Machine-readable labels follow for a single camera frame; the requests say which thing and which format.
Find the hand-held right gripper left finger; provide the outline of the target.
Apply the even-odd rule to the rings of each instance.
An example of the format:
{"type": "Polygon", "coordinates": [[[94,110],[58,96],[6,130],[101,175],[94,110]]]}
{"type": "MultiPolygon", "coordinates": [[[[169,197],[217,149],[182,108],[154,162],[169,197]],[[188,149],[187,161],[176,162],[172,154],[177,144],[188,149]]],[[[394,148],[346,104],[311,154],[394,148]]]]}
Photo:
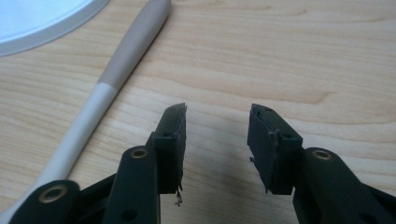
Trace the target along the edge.
{"type": "Polygon", "coordinates": [[[160,196],[182,190],[186,112],[185,104],[166,108],[147,143],[122,154],[103,224],[161,223],[160,196]]]}

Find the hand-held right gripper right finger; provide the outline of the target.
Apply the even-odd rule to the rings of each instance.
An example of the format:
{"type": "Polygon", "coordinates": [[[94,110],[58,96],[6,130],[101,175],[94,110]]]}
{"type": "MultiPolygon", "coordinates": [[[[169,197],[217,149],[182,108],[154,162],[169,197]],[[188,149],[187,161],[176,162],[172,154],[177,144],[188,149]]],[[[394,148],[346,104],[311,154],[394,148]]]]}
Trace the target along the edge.
{"type": "Polygon", "coordinates": [[[247,145],[265,190],[292,195],[300,224],[392,224],[392,196],[359,181],[343,160],[303,138],[275,110],[252,105],[247,145]]]}

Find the white and grey utensil handle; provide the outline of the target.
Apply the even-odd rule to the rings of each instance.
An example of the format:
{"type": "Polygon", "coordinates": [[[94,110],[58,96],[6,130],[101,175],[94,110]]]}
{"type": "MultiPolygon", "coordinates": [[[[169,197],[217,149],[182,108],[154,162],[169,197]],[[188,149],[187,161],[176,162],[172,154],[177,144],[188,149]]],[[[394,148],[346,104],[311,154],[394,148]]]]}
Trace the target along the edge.
{"type": "Polygon", "coordinates": [[[94,129],[160,32],[170,7],[171,0],[148,0],[143,6],[47,165],[33,186],[0,214],[0,224],[8,224],[33,191],[51,181],[68,177],[94,129]]]}

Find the white round plate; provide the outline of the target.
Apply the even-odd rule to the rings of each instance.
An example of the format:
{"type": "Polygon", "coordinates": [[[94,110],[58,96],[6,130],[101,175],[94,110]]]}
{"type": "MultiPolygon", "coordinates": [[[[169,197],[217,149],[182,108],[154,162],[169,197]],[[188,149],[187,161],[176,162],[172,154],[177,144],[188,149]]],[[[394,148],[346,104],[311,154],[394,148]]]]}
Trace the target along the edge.
{"type": "Polygon", "coordinates": [[[0,57],[33,49],[92,19],[109,0],[0,0],[0,57]]]}

